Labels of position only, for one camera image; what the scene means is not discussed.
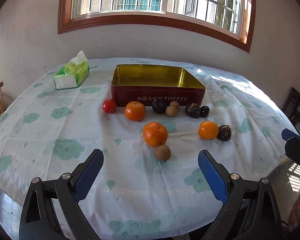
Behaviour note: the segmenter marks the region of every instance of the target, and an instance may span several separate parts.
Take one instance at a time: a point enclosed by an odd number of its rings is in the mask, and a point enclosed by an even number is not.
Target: wooden window frame
[[[226,33],[216,29],[200,25],[194,22],[189,22],[181,19],[166,17],[164,14],[116,14],[95,16],[93,14],[82,15],[78,18],[72,19],[72,2],[73,0],[59,0],[58,10],[58,34],[66,33],[73,30],[101,26],[101,25],[114,25],[114,24],[143,24],[143,25],[159,25],[172,27],[182,30],[187,30],[195,33],[204,34],[212,38],[224,41],[246,52],[250,52],[254,22],[256,16],[256,0],[251,0],[251,15],[250,22],[243,21],[240,39],[236,39]],[[248,35],[244,31],[244,25],[249,24]]]

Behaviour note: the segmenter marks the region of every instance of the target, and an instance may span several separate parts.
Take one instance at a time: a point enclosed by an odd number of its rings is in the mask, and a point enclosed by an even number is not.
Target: brown nut
[[[172,101],[170,102],[170,106],[175,106],[179,110],[180,104],[178,101]]]
[[[165,162],[171,157],[171,150],[164,144],[159,145],[154,149],[154,156],[157,160]]]
[[[178,112],[178,109],[175,106],[168,106],[166,108],[166,115],[167,116],[173,117],[177,114],[177,112]]]

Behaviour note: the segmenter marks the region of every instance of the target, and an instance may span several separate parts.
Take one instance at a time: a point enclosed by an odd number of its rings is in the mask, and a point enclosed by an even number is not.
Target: floor
[[[270,179],[280,210],[281,219],[288,220],[292,205],[300,192],[300,166],[290,163],[280,171],[276,179]],[[18,229],[22,207],[0,191],[0,224],[12,240],[18,240]]]

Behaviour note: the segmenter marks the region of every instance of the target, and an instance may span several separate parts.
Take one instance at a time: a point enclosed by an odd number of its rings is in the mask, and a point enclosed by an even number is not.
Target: blue gripper pad
[[[300,140],[300,136],[297,135],[296,133],[294,133],[293,131],[290,131],[289,129],[284,129],[281,133],[281,138],[285,141],[287,141],[288,139],[290,139],[291,137],[296,137]]]
[[[81,176],[75,184],[75,192],[73,199],[76,203],[80,200],[83,200],[87,197],[89,190],[92,187],[93,182],[95,181],[99,171],[103,166],[103,153],[98,150],[96,155],[92,158],[89,165],[84,169]]]
[[[226,183],[204,151],[199,152],[198,164],[215,198],[225,205],[228,200]]]

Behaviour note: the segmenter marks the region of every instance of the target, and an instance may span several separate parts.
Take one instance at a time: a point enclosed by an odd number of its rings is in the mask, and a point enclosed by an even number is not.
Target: white wall
[[[58,3],[7,0],[0,10],[0,81],[9,103],[52,65],[68,62],[80,50],[90,59],[157,58],[238,73],[279,107],[291,86],[300,91],[300,7],[295,0],[257,0],[250,53],[160,26],[100,26],[58,35]]]

